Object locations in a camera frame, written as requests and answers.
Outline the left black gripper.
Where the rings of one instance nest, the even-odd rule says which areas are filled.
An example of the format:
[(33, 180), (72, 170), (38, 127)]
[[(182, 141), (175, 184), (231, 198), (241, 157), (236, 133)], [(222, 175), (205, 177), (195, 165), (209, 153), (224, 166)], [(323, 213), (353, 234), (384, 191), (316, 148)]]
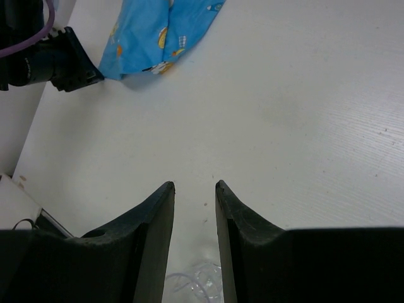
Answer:
[(72, 92), (103, 80), (71, 27), (6, 57), (6, 88), (49, 81)]

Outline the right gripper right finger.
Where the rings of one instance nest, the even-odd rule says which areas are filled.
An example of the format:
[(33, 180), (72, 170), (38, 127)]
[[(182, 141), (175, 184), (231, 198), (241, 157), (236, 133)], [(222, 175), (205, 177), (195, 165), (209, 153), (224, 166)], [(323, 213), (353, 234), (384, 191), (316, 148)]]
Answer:
[(225, 302), (402, 302), (403, 229), (284, 230), (219, 181)]

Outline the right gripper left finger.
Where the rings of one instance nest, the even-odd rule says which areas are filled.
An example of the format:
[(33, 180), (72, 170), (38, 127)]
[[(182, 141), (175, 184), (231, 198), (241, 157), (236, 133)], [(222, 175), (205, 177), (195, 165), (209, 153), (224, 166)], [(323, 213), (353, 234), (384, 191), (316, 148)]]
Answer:
[(160, 302), (175, 186), (81, 237), (1, 231), (2, 302)]

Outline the clear plastic cup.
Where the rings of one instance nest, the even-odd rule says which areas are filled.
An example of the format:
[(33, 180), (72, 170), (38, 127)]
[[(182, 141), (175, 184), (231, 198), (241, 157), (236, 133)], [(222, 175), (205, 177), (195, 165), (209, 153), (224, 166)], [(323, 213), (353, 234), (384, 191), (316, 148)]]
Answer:
[(162, 302), (224, 302), (222, 268), (201, 261), (165, 278)]

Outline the blue space-print cloth placemat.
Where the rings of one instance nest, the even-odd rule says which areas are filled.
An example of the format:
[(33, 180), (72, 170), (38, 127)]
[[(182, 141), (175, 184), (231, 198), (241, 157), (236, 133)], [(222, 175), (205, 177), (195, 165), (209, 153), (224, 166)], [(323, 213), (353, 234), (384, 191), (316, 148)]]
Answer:
[(99, 70), (121, 80), (136, 73), (164, 74), (207, 33), (224, 1), (123, 1)]

